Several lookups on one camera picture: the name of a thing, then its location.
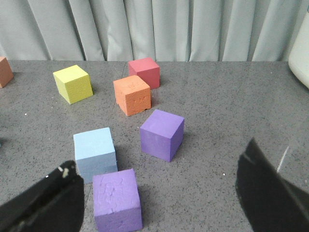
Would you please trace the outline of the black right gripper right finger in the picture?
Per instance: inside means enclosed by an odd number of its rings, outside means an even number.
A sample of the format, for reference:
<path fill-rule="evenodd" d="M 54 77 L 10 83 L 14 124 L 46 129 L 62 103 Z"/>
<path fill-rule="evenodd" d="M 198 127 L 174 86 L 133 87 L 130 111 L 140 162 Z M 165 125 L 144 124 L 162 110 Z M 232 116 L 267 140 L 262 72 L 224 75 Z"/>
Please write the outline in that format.
<path fill-rule="evenodd" d="M 309 194 L 276 172 L 255 139 L 239 157 L 235 188 L 253 231 L 309 230 Z"/>

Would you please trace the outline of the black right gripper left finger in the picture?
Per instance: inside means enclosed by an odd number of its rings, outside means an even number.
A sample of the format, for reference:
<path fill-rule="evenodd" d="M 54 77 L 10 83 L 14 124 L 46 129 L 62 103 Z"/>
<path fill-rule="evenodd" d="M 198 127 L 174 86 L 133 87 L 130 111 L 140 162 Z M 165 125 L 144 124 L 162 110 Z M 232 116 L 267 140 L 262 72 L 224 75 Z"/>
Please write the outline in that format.
<path fill-rule="evenodd" d="M 68 160 L 0 207 L 2 232 L 78 232 L 84 219 L 84 180 Z"/>

